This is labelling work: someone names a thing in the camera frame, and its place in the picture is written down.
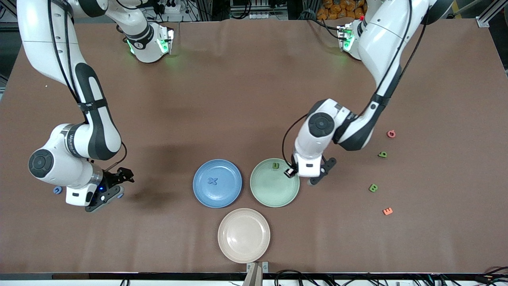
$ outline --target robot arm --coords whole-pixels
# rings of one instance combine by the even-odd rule
[[[298,174],[321,178],[327,173],[321,165],[323,151],[331,141],[348,151],[360,150],[367,145],[377,119],[398,84],[402,50],[435,3],[436,0],[368,1],[365,19],[346,26],[341,35],[346,40],[341,40],[340,45],[363,61],[374,77],[376,91],[360,115],[332,99],[317,102],[295,140],[292,166],[286,171],[287,176]],[[439,12],[434,11],[432,15],[445,13],[443,7],[439,5]]]
[[[69,87],[85,118],[84,123],[55,127],[46,144],[30,157],[28,168],[41,181],[66,186],[66,202],[85,206],[87,212],[122,194],[123,188],[113,188],[115,185],[134,180],[129,169],[120,168],[112,174],[89,161],[111,159],[122,141],[99,79],[79,50],[73,17],[107,14],[132,41],[131,51],[142,62],[156,61],[169,52],[172,40],[167,28],[149,24],[141,11],[129,7],[132,0],[124,1],[123,6],[107,0],[18,1],[20,34],[28,60],[43,75]]]

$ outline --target brown table surface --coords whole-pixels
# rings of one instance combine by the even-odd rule
[[[252,169],[281,157],[284,132],[317,100],[361,112],[374,91],[363,64],[341,53],[323,28],[183,23],[174,55],[153,64],[136,60],[114,25],[76,28],[129,149],[121,166],[136,182],[125,184],[123,199],[88,214],[30,175],[27,160],[53,127],[82,117],[67,88],[35,71],[22,50],[0,104],[1,272],[244,271],[217,243],[222,218],[238,208],[268,220],[272,237],[260,261],[272,271],[506,265],[508,80],[489,31],[473,19],[429,26],[368,146],[329,146],[325,155],[337,158],[336,167],[315,187],[301,179],[283,208],[256,201]],[[395,139],[385,135],[391,129]],[[381,151],[387,159],[377,157]],[[222,209],[203,206],[192,190],[195,171],[215,158],[243,175],[239,198]],[[372,183],[376,193],[368,191]],[[394,213],[385,216],[388,207]]]

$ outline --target green led light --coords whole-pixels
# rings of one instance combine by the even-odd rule
[[[129,40],[127,40],[127,45],[129,45],[129,48],[131,48],[131,53],[134,54],[134,50],[132,49],[132,46],[131,46],[131,43],[129,42]]]
[[[168,52],[168,43],[166,43],[164,40],[158,40],[157,44],[159,44],[159,47],[161,48],[161,52],[163,52],[163,53]]]
[[[349,51],[351,49],[351,46],[353,45],[354,41],[355,41],[355,35],[351,35],[351,37],[344,42],[344,49],[346,51]]]

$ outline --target cable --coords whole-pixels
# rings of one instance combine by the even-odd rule
[[[207,11],[203,11],[203,10],[201,10],[201,9],[200,9],[200,8],[199,8],[196,4],[194,4],[193,2],[191,2],[191,4],[192,4],[192,6],[194,6],[196,9],[198,9],[198,11],[199,11],[199,12],[203,12],[203,13],[207,14],[207,15],[208,15],[208,16],[210,16],[210,17],[213,17],[213,16],[215,16],[215,15],[216,15],[216,14],[214,14],[214,13],[213,13],[213,11],[212,11],[212,13],[210,14],[210,13],[208,13]],[[223,13],[224,11],[226,11],[226,10],[228,9],[228,7],[227,7],[226,5],[223,5],[222,3],[220,3],[220,4],[221,4],[220,6],[223,6],[223,8],[222,8],[222,9],[220,9],[219,11],[217,11],[217,10],[216,10],[216,11],[217,11],[217,14],[218,14],[219,12],[221,13],[221,17],[220,17],[220,19],[222,20],[222,13]]]
[[[194,10],[192,10],[192,7],[190,8],[190,11],[191,11],[191,12],[192,12],[192,14],[194,15],[194,18],[196,19],[196,22],[199,22],[198,17],[197,17],[197,16],[196,16],[196,14],[194,13]]]
[[[245,10],[243,10],[243,13],[240,14],[239,17],[235,17],[233,15],[230,15],[231,18],[233,19],[238,19],[238,20],[241,20],[245,17],[247,17],[249,14],[250,14],[250,9],[252,8],[252,2],[250,0],[248,0],[247,3],[245,3]]]
[[[69,77],[71,78],[71,83],[72,83],[72,88],[74,90],[74,94],[79,99],[78,89],[76,88],[76,83],[74,82],[74,76],[73,76],[72,65],[71,65],[71,46],[69,44],[69,29],[67,27],[67,24],[68,24],[67,13],[64,15],[63,18],[64,18],[63,24],[65,25],[65,45],[66,45],[66,49],[67,49],[67,64],[68,64],[68,68],[69,68]]]
[[[427,277],[429,277],[429,281],[432,282],[432,285],[433,286],[436,286],[436,281],[434,281],[434,279],[432,279],[432,277],[430,276],[430,274],[427,274]]]
[[[399,76],[399,79],[397,80],[397,83],[400,82],[400,79],[402,78],[402,76],[404,75],[404,73],[406,72],[406,69],[407,69],[407,66],[409,66],[409,63],[411,62],[412,60],[412,57],[415,55],[416,53],[416,50],[418,49],[418,46],[420,45],[420,42],[422,41],[422,38],[423,38],[423,33],[425,33],[425,28],[427,27],[427,23],[423,24],[423,28],[422,28],[422,32],[420,33],[420,36],[418,37],[418,41],[416,42],[416,46],[415,48],[413,49],[413,52],[411,53],[411,55],[409,56],[409,60],[407,60],[407,63],[406,65],[404,66],[404,69],[402,70],[402,72],[400,73],[400,76]]]
[[[127,10],[137,10],[137,9],[138,9],[138,7],[134,7],[134,8],[129,8],[129,7],[126,7],[126,6],[124,6],[122,3],[120,3],[120,1],[118,1],[118,0],[116,0],[116,2],[117,2],[120,6],[124,7],[124,8],[125,8],[125,9],[127,9]],[[140,5],[140,6],[141,6],[141,5],[143,5],[143,1],[142,1],[142,0],[139,0],[139,5]]]
[[[69,67],[70,67],[70,62],[71,62],[71,58],[70,58],[70,52],[69,52],[69,32],[68,32],[68,28],[67,28],[67,13],[66,11],[64,11],[65,15],[65,33],[66,33],[66,40],[67,40],[67,53],[68,53],[68,61],[69,61]],[[48,0],[48,20],[49,20],[49,30],[51,32],[51,42],[53,43],[53,49],[55,51],[55,57],[56,57],[56,61],[58,62],[58,66],[60,67],[60,72],[62,72],[62,76],[65,80],[65,83],[67,85],[67,88],[69,89],[69,91],[71,92],[72,94],[72,97],[74,98],[74,100],[76,101],[77,104],[80,103],[80,100],[79,98],[76,96],[76,93],[74,93],[74,90],[71,88],[71,85],[69,84],[69,80],[67,79],[67,76],[65,74],[65,71],[63,70],[63,65],[62,65],[62,61],[60,59],[60,56],[58,55],[58,48],[56,47],[56,39],[55,39],[55,30],[54,30],[54,27],[53,27],[53,13],[51,11],[51,0]],[[86,118],[85,114],[83,114],[83,117],[85,118],[85,123],[88,124],[88,119]]]
[[[319,22],[319,21],[317,21],[317,20],[315,20],[315,19],[312,19],[312,18],[305,18],[305,19],[303,19],[303,20],[313,21],[313,22],[317,23],[318,25],[320,25],[321,27],[328,27],[328,29],[330,29],[330,30],[335,30],[335,31],[340,31],[340,30],[342,30],[341,28],[332,27],[332,26],[328,26],[328,25],[326,25],[326,24],[322,24],[321,22]]]
[[[379,91],[379,88],[381,87],[381,85],[385,82],[385,79],[388,75],[388,72],[390,71],[390,69],[392,68],[392,65],[393,63],[395,62],[395,59],[397,58],[397,55],[399,54],[400,52],[400,49],[402,48],[402,45],[404,44],[404,39],[406,38],[407,36],[407,32],[409,32],[409,27],[411,26],[411,18],[412,18],[412,1],[411,0],[407,0],[407,2],[409,3],[409,18],[407,20],[407,27],[406,27],[406,31],[404,32],[404,36],[402,37],[402,40],[400,41],[400,45],[399,47],[397,48],[397,51],[395,52],[395,55],[393,56],[393,59],[392,59],[392,62],[390,63],[390,65],[388,66],[388,69],[386,70],[385,72],[385,75],[383,76],[383,78],[381,79],[381,81],[379,82],[379,85],[377,86],[377,89],[375,91],[374,94],[377,94],[378,91]]]
[[[316,286],[320,286],[316,281],[314,281],[313,279],[310,279],[309,277],[307,277],[307,275],[303,274],[302,272],[300,271],[297,271],[297,270],[292,270],[292,269],[286,269],[286,270],[281,270],[281,271],[278,271],[275,275],[275,279],[273,281],[273,284],[275,286],[279,286],[279,276],[281,274],[284,274],[284,273],[287,273],[287,272],[293,272],[293,273],[298,273],[300,274],[300,277],[298,277],[298,284],[299,285],[303,285],[303,282],[302,282],[302,277],[304,277],[307,281],[309,281],[310,283],[316,285]]]
[[[496,272],[499,272],[499,271],[505,270],[505,269],[508,269],[508,266],[496,268],[496,269],[494,269],[492,271],[489,271],[489,272],[485,273],[485,275],[494,274]]]
[[[5,13],[7,12],[7,8],[0,9],[0,12],[1,12],[2,10],[3,10],[4,12],[3,12],[3,13],[2,13],[2,15],[0,16],[0,19],[2,19],[2,18],[5,16]]]
[[[123,146],[123,148],[125,149],[125,154],[123,155],[123,157],[120,159],[120,161],[118,161],[118,162],[114,163],[113,165],[111,165],[111,166],[109,166],[107,169],[105,169],[105,170],[104,170],[104,172],[107,172],[107,171],[111,170],[114,166],[116,166],[116,165],[118,165],[118,164],[122,163],[122,162],[125,160],[125,158],[127,157],[127,146],[125,146],[125,144],[124,144],[123,142],[122,142],[122,146]]]
[[[277,13],[275,12],[275,8],[272,9],[272,14],[277,17],[277,20],[281,21],[281,19],[279,18],[279,15],[277,15]]]
[[[448,276],[442,274],[444,278],[446,278],[446,280],[450,280],[453,284],[457,285],[457,286],[462,286],[461,284],[457,283],[457,281],[453,280],[453,279],[450,279],[448,278]]]
[[[297,121],[295,121],[290,127],[289,129],[286,131],[286,134],[284,134],[284,138],[282,138],[282,157],[284,158],[284,161],[286,162],[286,164],[291,167],[292,165],[289,164],[289,162],[286,160],[285,158],[285,154],[284,154],[284,143],[285,143],[285,138],[287,137],[289,131],[291,131],[291,129],[298,123],[300,122],[300,120],[304,119],[305,117],[307,117],[307,114],[300,117]]]
[[[324,27],[325,27],[325,28],[326,28],[326,30],[330,33],[330,35],[332,35],[332,37],[334,37],[335,39],[338,39],[338,40],[344,40],[344,41],[345,41],[345,40],[347,40],[347,39],[346,39],[346,38],[344,38],[344,37],[339,37],[339,36],[334,35],[334,34],[332,33],[332,31],[330,31],[330,29],[328,28],[328,26],[326,26],[325,21],[324,21],[324,20],[322,20],[322,22],[323,22]]]
[[[131,285],[131,281],[128,278],[124,278],[122,282],[120,282],[120,286],[129,286],[129,285]]]

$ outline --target beige plate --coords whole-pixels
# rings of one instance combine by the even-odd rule
[[[237,263],[259,259],[270,243],[270,227],[257,211],[237,209],[227,214],[217,234],[224,255]]]

